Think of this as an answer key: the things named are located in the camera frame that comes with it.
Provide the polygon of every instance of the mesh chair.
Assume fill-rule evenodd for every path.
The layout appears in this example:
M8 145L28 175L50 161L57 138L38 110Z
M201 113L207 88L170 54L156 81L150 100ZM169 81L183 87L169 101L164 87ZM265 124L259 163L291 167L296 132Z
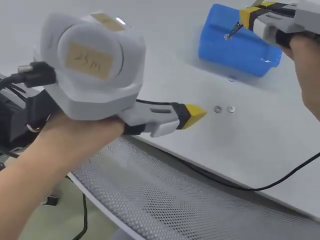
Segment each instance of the mesh chair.
M317 240L320 225L264 197L221 186L173 156L120 137L70 174L135 239Z

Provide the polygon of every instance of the black cable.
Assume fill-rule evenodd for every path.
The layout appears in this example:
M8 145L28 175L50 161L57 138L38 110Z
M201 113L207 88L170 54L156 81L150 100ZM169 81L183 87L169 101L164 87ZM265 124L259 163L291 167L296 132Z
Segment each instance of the black cable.
M83 212L84 212L84 214L83 214L83 229L72 240L81 239L86 234L86 232L88 230L88 208L87 208L86 195L84 193L82 193L82 201L83 201Z
M22 101L26 102L27 98L23 96L20 92L18 92L16 89L14 89L12 86L7 86L6 88L13 92Z
M0 90L8 87L10 84L13 84L14 82L15 82L15 78L14 77L8 76L6 78L3 78L0 81Z
M15 159L17 159L19 157L19 154L11 152L3 146L0 146L0 153L5 154L5 155L12 157L12 158L15 158Z
M291 172L289 172L287 175L285 175L284 177L282 177L278 181L275 181L274 183L271 183L271 184L269 184L267 186L259 187L259 188L246 188L246 187L227 184L225 182L219 181L217 179L214 179L214 178L204 174L203 172L201 172L200 170L196 169L195 167L189 165L189 163L187 163L187 162L185 162L183 160L179 160L179 161L181 163L183 163L185 166L187 166L188 168L190 168L190 169L196 171L197 173L201 174L202 176L206 177L207 179L210 179L210 180L212 180L214 182L217 182L217 183L219 183L221 185L224 185L226 187L229 187L229 188L232 188L232 189L237 189L237 190L242 190L242 191L246 191L246 192L259 192L259 191L267 190L267 189L270 189L270 188L272 188L272 187L274 187L276 185L281 184L282 182L284 182L285 180L290 178L293 174L298 172L300 169L302 169L305 166L307 166L308 164L312 163L314 160L316 160L319 157L320 157L320 152L318 154L314 155L313 157L311 157L310 159L308 159L307 161L305 161L304 163L302 163L299 166L297 166L295 169L293 169Z
M26 93L27 93L24 89L22 89L21 87L19 87L19 86L17 86L17 85L10 84L9 86L12 87L13 89L15 89L15 90L23 93L23 94L26 94Z
M146 100L141 100L141 99L136 99L135 100L137 103L142 103L142 104L151 104L151 105L170 105L170 102L157 102L157 101L146 101Z

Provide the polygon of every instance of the blue container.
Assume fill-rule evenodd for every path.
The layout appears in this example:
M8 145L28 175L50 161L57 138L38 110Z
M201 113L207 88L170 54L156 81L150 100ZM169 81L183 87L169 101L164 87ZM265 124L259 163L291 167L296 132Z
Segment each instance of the blue container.
M225 40L225 35L238 21L237 9L214 4L202 30L199 58L262 77L279 65L282 50L265 43L244 27L230 40Z

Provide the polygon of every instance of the hand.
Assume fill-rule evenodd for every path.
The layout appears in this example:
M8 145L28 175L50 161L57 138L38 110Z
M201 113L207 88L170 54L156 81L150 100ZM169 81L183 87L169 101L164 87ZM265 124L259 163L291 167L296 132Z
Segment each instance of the hand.
M26 152L58 155L75 168L119 137L124 123L117 117L99 121L76 121L59 113L49 119Z
M296 35L283 52L294 61L304 105L320 121L320 45Z

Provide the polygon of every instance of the white table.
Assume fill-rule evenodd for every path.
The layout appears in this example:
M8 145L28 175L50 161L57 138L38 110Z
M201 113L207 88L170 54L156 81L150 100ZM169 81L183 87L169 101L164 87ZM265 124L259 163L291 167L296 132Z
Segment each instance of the white table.
M141 139L233 182L268 185L319 150L320 124L304 108L293 63L283 57L265 77L230 82L197 57L198 39L213 3L234 8L252 0L3 0L0 8L0 73L32 61L32 46L50 12L85 16L119 14L147 43L140 98L192 103L208 110L192 128ZM223 113L214 112L221 106ZM235 107L229 113L227 107ZM320 218L320 161L263 193Z

